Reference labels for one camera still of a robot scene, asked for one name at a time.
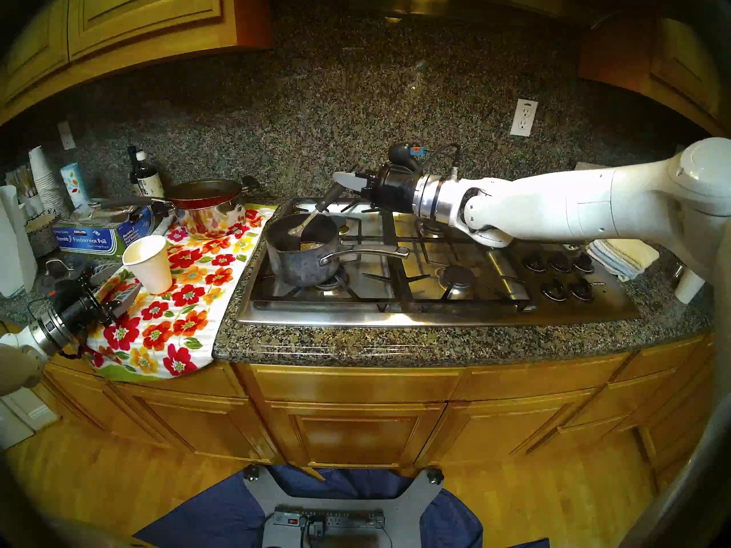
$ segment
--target metal spoon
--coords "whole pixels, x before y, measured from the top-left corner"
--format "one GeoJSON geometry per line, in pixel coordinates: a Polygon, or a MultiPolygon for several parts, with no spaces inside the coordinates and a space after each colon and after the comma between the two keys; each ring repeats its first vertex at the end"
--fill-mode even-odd
{"type": "Polygon", "coordinates": [[[314,220],[314,217],[321,212],[325,212],[328,209],[328,206],[335,202],[343,192],[345,192],[345,186],[338,183],[333,184],[325,194],[325,198],[315,205],[315,209],[312,210],[312,213],[307,216],[305,221],[297,227],[287,230],[287,235],[299,240],[302,237],[302,232],[304,232],[307,225],[314,220]]]}

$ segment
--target folded towel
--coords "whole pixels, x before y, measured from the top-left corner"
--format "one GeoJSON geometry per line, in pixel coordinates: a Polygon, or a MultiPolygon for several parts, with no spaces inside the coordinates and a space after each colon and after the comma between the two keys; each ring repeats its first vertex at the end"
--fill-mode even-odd
{"type": "Polygon", "coordinates": [[[660,257],[640,240],[595,240],[589,243],[586,252],[623,283],[644,273],[660,257]]]}

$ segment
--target electrical outlet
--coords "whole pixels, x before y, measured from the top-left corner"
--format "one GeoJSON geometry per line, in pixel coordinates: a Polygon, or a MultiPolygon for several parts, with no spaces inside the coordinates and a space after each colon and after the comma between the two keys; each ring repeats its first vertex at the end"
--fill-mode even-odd
{"type": "Polygon", "coordinates": [[[68,120],[59,121],[59,133],[61,134],[61,143],[64,145],[64,150],[76,148],[76,142],[74,141],[74,136],[71,135],[68,120]]]}
{"type": "Polygon", "coordinates": [[[536,108],[538,108],[538,102],[518,98],[515,117],[513,117],[513,127],[510,128],[511,135],[528,137],[531,134],[533,120],[536,118],[536,108]]]}

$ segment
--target gas stovetop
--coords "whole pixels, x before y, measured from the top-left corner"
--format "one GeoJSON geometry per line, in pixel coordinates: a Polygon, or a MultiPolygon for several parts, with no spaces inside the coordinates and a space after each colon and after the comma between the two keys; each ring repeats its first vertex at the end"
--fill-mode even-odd
{"type": "MultiPolygon", "coordinates": [[[[284,214],[311,212],[294,199],[284,214]]],[[[577,246],[514,241],[503,249],[363,200],[329,207],[343,244],[399,245],[405,260],[358,253],[335,276],[297,288],[272,273],[263,251],[237,320],[328,327],[556,325],[639,317],[620,283],[577,246]]]]}

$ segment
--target stainless steel pot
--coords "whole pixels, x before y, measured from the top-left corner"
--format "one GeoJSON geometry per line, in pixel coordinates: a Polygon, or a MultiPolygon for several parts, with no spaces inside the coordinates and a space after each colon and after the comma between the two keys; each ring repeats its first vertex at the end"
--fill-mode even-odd
{"type": "Polygon", "coordinates": [[[226,235],[234,223],[244,223],[244,203],[248,188],[257,187],[256,181],[247,177],[247,186],[235,180],[198,180],[176,184],[167,189],[165,198],[127,197],[105,200],[101,207],[120,205],[147,205],[165,202],[174,206],[178,221],[193,239],[214,239],[226,235]]]}
{"type": "Polygon", "coordinates": [[[301,243],[321,244],[312,249],[290,251],[291,236],[287,233],[307,218],[307,214],[286,215],[270,223],[264,236],[272,271],[293,287],[313,287],[335,275],[340,255],[374,253],[405,259],[411,252],[395,245],[340,245],[337,224],[326,215],[317,215],[302,234],[301,243]]]}

